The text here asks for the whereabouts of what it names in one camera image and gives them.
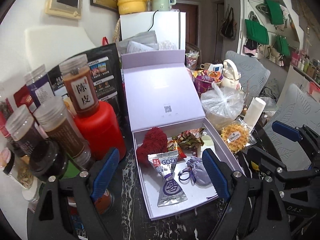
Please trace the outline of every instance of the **chair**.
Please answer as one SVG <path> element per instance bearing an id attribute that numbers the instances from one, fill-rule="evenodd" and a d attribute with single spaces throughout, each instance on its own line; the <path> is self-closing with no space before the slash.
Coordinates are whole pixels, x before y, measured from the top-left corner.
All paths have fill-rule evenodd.
<path id="1" fill-rule="evenodd" d="M 295 84 L 291 84 L 284 102 L 263 128 L 289 171 L 307 169 L 311 162 L 299 143 L 273 132 L 271 126 L 276 120 L 291 127 L 302 127 L 305 124 L 320 134 L 320 104 Z"/>
<path id="2" fill-rule="evenodd" d="M 252 98 L 257 97 L 266 84 L 270 71 L 256 58 L 242 56 L 231 50 L 226 52 L 226 59 L 231 59 L 236 64 L 238 71 L 241 73 L 240 83 L 245 92 L 247 81 L 249 81 L 247 104 L 251 103 Z"/>

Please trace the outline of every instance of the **yellow saucepan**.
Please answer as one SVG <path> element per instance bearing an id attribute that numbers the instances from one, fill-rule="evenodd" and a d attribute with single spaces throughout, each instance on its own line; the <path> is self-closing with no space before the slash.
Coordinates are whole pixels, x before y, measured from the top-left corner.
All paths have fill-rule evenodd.
<path id="1" fill-rule="evenodd" d="M 147 11 L 148 0 L 118 0 L 119 14 L 129 14 Z"/>

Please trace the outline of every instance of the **white paper roll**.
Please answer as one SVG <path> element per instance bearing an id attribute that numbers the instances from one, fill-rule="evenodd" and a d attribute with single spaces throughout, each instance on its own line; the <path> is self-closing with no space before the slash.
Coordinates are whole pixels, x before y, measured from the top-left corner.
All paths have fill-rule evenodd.
<path id="1" fill-rule="evenodd" d="M 243 121 L 247 123 L 249 127 L 254 127 L 265 106 L 265 101 L 260 98 L 253 98 Z"/>

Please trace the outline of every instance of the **drawstring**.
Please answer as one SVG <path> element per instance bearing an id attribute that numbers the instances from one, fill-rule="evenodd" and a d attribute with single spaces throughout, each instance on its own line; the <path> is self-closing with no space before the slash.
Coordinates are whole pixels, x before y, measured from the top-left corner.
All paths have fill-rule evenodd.
<path id="1" fill-rule="evenodd" d="M 182 174 L 186 173 L 186 172 L 189 173 L 189 176 L 186 179 L 182 179 L 181 178 Z M 179 175 L 180 181 L 186 181 L 186 180 L 190 179 L 190 177 L 191 177 L 191 179 L 193 180 L 193 183 L 196 183 L 196 177 L 194 176 L 194 174 L 192 172 L 192 167 L 185 168 L 184 170 L 180 171 L 178 175 Z"/>

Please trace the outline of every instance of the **purple and silver candy package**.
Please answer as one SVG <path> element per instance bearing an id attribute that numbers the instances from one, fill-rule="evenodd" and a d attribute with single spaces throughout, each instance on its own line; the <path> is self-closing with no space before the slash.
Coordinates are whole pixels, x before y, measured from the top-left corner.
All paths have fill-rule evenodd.
<path id="1" fill-rule="evenodd" d="M 164 185 L 159 191 L 158 207 L 169 206 L 188 199 L 172 176 L 176 168 L 178 156 L 178 150 L 148 155 L 149 162 L 165 179 Z"/>

